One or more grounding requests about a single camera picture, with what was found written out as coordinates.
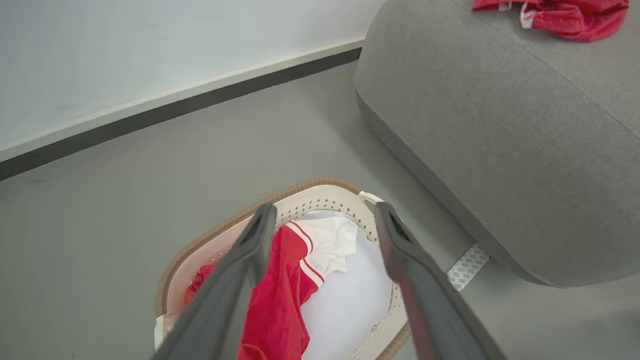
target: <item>gray ottoman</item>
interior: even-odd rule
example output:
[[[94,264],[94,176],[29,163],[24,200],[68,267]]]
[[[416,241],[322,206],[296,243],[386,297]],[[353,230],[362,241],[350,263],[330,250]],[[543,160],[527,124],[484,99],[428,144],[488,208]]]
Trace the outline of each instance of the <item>gray ottoman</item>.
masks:
[[[355,76],[368,125],[524,279],[640,272],[639,8],[582,44],[472,3],[383,5]]]

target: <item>gray floor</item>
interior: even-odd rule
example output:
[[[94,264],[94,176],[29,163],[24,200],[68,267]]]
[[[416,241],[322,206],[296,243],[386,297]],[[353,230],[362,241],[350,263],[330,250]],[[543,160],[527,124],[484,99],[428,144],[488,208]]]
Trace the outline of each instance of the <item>gray floor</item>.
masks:
[[[364,126],[355,64],[149,127],[0,183],[2,359],[147,359],[156,282],[185,244],[317,176],[391,202],[449,268],[472,240]],[[574,290],[489,262],[464,298],[511,359],[640,352],[640,277]],[[415,359],[412,345],[398,359]]]

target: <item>basket handle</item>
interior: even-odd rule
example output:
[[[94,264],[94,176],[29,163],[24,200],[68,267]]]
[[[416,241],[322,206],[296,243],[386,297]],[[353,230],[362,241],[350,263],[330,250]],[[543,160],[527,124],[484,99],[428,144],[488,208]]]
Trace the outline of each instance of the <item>basket handle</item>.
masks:
[[[364,206],[369,212],[373,214],[374,206],[377,202],[384,202],[381,198],[373,195],[372,193],[360,192],[358,193],[358,201]]]

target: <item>red garment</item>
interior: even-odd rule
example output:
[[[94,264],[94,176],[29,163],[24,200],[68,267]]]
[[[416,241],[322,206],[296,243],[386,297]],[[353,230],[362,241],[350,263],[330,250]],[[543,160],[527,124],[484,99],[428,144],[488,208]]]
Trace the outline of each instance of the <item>red garment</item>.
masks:
[[[204,284],[204,281],[207,280],[209,275],[216,269],[216,264],[204,265],[201,266],[198,270],[198,273],[191,281],[191,284],[187,288],[187,292],[184,294],[184,304],[189,306],[189,304],[193,301],[193,298],[196,296],[196,292],[198,289]]]
[[[309,335],[300,306],[334,270],[346,271],[358,226],[348,218],[289,222],[273,235],[269,266],[253,289],[238,360],[300,360]],[[200,268],[184,297],[189,304],[215,265]]]
[[[595,41],[615,34],[627,16],[629,0],[531,0],[522,2],[523,28],[550,31],[575,41]],[[476,0],[472,10],[503,10],[511,1]]]

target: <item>laundry basket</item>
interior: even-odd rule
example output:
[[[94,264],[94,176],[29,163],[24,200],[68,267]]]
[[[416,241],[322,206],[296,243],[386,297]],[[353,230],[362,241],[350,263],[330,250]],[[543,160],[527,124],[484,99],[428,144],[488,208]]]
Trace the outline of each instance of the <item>laundry basket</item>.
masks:
[[[261,204],[265,202],[275,204],[278,209],[276,229],[313,210],[347,213],[367,233],[367,239],[380,248],[372,208],[370,208],[371,204],[378,201],[381,199],[377,196],[363,192],[345,181],[330,178],[312,179],[289,188],[288,192],[273,194],[190,243],[174,257],[158,284],[156,348],[160,346],[184,310],[185,290],[200,266],[224,254],[231,247]],[[392,359],[410,336],[402,293],[398,285],[393,284],[391,303],[386,317],[353,351],[350,359]]]

